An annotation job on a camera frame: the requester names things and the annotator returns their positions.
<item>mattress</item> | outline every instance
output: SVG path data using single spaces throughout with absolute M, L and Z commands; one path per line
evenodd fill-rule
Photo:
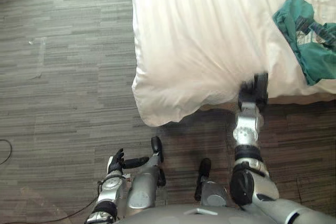
M 335 94 L 335 80 L 307 85 L 272 20 L 284 1 L 133 0 L 132 91 L 142 120 L 159 126 L 235 101 L 241 82 L 265 71 L 270 98 Z M 335 22 L 336 0 L 306 1 L 317 22 Z

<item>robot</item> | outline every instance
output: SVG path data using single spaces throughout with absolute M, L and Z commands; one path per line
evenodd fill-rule
M 279 191 L 270 179 L 258 145 L 260 114 L 268 101 L 267 73 L 255 75 L 254 81 L 241 86 L 236 128 L 235 165 L 230 181 L 230 194 L 240 209 L 226 207 L 226 190 L 209 180 L 211 161 L 202 160 L 195 191 L 199 205 L 169 205 L 155 207 L 157 187 L 166 179 L 160 164 L 163 148 L 156 136 L 151 139 L 153 155 L 123 159 L 123 149 L 108 162 L 107 176 L 100 183 L 101 192 L 86 224 L 332 224 L 336 219 L 309 209 L 291 200 L 279 198 Z M 125 178 L 123 169 L 140 167 L 128 193 L 127 207 L 135 215 L 118 220 L 118 203 L 122 197 Z

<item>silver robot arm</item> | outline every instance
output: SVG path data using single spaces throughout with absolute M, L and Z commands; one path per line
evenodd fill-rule
M 236 147 L 230 193 L 235 203 L 252 215 L 267 215 L 278 224 L 336 223 L 331 216 L 279 199 L 279 191 L 269 177 L 258 145 L 259 129 L 263 125 L 259 108 L 267 104 L 267 74 L 256 76 L 255 83 L 243 89 L 239 94 L 241 113 L 233 132 Z
M 123 160 L 122 149 L 117 152 L 116 156 L 119 156 L 117 162 L 113 161 L 113 156 L 109 158 L 107 176 L 99 182 L 99 196 L 85 224 L 115 223 L 118 214 L 118 201 L 123 197 L 125 185 L 122 169 L 136 168 L 149 160 L 148 157 Z

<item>bed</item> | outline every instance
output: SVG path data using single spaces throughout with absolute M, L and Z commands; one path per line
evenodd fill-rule
M 230 107 L 242 81 L 260 72 L 269 73 L 271 102 L 335 99 L 335 80 L 307 85 L 273 22 L 284 1 L 133 0 L 132 91 L 142 120 L 159 126 L 201 107 Z M 336 0 L 306 1 L 317 22 L 335 22 Z

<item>green cloth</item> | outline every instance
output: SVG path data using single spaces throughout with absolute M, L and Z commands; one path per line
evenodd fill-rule
M 273 20 L 301 65 L 307 84 L 336 79 L 336 23 L 315 22 L 311 4 L 286 0 Z

